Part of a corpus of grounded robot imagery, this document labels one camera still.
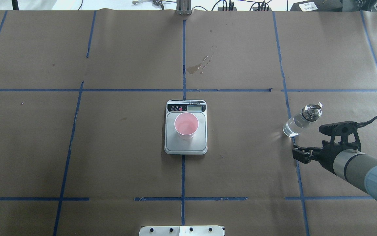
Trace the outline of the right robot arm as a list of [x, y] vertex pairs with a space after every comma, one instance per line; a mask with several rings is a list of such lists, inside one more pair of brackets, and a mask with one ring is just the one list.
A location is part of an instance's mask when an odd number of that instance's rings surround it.
[[292, 157], [304, 164], [319, 164], [377, 201], [377, 158], [361, 151], [358, 129], [368, 122], [344, 121], [321, 125], [319, 132], [329, 136], [322, 147], [293, 146]]

